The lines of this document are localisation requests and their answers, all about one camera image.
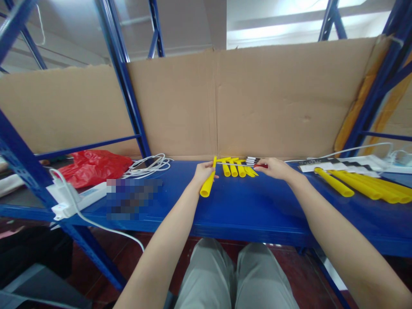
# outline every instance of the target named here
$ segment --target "floor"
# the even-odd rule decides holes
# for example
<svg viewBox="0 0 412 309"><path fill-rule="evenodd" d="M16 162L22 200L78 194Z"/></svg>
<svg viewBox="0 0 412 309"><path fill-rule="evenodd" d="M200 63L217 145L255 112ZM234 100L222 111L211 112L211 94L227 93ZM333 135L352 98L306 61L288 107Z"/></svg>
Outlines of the floor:
<svg viewBox="0 0 412 309"><path fill-rule="evenodd" d="M6 224L8 220L0 219L0 233L7 230L16 230L22 225L25 227L38 225L38 221L14 220ZM115 262L121 273L129 279L142 252L140 247L129 238L106 232L98 228L92 228L92 233L102 245L108 256ZM151 233L134 233L134 236L146 246L150 241ZM170 284L170 291L177 294L183 280L185 271L189 265L190 256L199 238L189 237L183 249L179 263ZM235 265L237 255L246 245L245 242L219 239L223 248L232 258ZM337 297L328 285L322 272L312 260L309 254L298 255L294 247L267 244L273 252L282 269L286 273L291 284L293 294L300 308L342 308ZM385 257L395 269L406 285L412 287L412 259L398 257ZM93 300L93 308L101 309L106 304L115 301L119 292L107 281L95 265L74 243L73 245L73 272L67 281L80 293ZM348 291L343 293L351 308L357 308Z"/></svg>

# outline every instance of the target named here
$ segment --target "red plastic bag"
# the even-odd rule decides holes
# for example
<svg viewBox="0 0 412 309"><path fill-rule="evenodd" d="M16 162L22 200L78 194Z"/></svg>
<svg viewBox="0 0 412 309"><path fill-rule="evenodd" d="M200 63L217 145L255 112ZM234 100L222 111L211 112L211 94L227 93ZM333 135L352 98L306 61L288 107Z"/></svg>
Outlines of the red plastic bag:
<svg viewBox="0 0 412 309"><path fill-rule="evenodd" d="M74 164L59 169L76 189L95 186L107 179L118 179L132 165L132 159L107 150L83 150L72 153Z"/></svg>

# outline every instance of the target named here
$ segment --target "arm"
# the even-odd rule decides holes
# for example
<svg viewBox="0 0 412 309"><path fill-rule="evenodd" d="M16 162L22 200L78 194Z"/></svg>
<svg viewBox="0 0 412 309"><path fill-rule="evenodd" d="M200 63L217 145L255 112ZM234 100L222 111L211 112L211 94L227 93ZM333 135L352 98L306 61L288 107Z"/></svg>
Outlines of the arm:
<svg viewBox="0 0 412 309"><path fill-rule="evenodd" d="M310 230L361 308L410 308L412 294L371 243L308 179L275 158L256 170L285 180L295 193Z"/></svg>
<svg viewBox="0 0 412 309"><path fill-rule="evenodd" d="M197 165L192 181L154 233L114 309L163 308L193 224L200 188L213 170L212 162Z"/></svg>

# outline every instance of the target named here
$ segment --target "yellow tube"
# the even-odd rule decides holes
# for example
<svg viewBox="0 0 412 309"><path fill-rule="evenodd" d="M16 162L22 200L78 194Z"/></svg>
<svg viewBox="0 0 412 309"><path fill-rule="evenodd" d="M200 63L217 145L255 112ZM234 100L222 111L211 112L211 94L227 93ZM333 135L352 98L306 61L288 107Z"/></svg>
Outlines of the yellow tube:
<svg viewBox="0 0 412 309"><path fill-rule="evenodd" d="M242 162L246 162L246 160L237 160L236 164L242 164ZM239 171L239 176L244 178L246 177L246 171L244 167L237 167L237 170Z"/></svg>
<svg viewBox="0 0 412 309"><path fill-rule="evenodd" d="M246 174L248 174L249 176L251 176L252 178L256 177L254 173L252 173L250 167L245 167L245 172Z"/></svg>
<svg viewBox="0 0 412 309"><path fill-rule="evenodd" d="M228 162L230 164L235 164L234 161L236 161L236 160L239 160L239 158L230 159L230 160L228 160ZM229 165L229 166L230 166L230 172L232 173L232 176L237 177L239 173L237 172L236 166L234 166L234 165Z"/></svg>
<svg viewBox="0 0 412 309"><path fill-rule="evenodd" d="M216 168L216 156L213 159L213 167ZM209 178L205 181L202 188L200 189L200 195L203 197L208 197L210 195L210 190L212 189L213 180L215 179L215 172L212 172Z"/></svg>
<svg viewBox="0 0 412 309"><path fill-rule="evenodd" d="M330 170L328 172L331 173L333 176L339 178L343 182L346 182L352 188L366 195L368 198L372 200L379 200L382 197L382 193L378 192L375 189L372 189L368 185L365 185L364 183L354 178L348 177L346 174L342 173L341 171Z"/></svg>
<svg viewBox="0 0 412 309"><path fill-rule="evenodd" d="M412 198L412 189L411 188L408 188L408 187L405 187L405 186L402 186L402 185L398 185L396 183L389 182L389 181L386 181L386 180L383 180L383 179L378 179L378 178L373 178L373 177L370 177L370 176L366 176L366 175L364 175L364 177L368 178L371 181L381 183L381 184L384 184L385 186L391 187L391 188L393 188L393 189L395 189L399 192L402 192L403 194L405 194L405 195Z"/></svg>
<svg viewBox="0 0 412 309"><path fill-rule="evenodd" d="M320 177L322 177L328 184L331 185L333 189L338 191L344 197L352 197L354 196L355 192L341 183L339 180L333 178L331 175L328 175L323 169L320 167L315 168L315 173L317 173Z"/></svg>
<svg viewBox="0 0 412 309"><path fill-rule="evenodd" d="M359 174L354 174L351 175L352 177L355 177L359 179L360 181L363 181L367 184L369 184L372 188L376 189L377 191L380 191L383 194L384 200L386 200L388 203L395 204L395 203L401 203L401 204L406 204L412 201L412 197L395 190L389 186L384 185L383 183L380 182L375 182L371 179L372 177L365 177L364 175L359 175Z"/></svg>
<svg viewBox="0 0 412 309"><path fill-rule="evenodd" d="M216 162L226 163L226 161L228 161L230 159L231 159L231 157L222 158L222 159L217 160ZM222 167L223 167L223 175L225 175L225 177L229 177L230 176L229 166L223 164Z"/></svg>

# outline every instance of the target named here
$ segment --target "gray pants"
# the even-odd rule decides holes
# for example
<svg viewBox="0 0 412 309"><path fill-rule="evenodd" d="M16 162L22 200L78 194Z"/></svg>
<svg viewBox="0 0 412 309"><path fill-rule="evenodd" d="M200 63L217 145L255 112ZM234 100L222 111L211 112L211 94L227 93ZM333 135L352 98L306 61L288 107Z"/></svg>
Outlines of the gray pants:
<svg viewBox="0 0 412 309"><path fill-rule="evenodd" d="M299 306L285 273L264 244L251 243L243 248L235 272L220 243L202 238L194 247L175 308Z"/></svg>

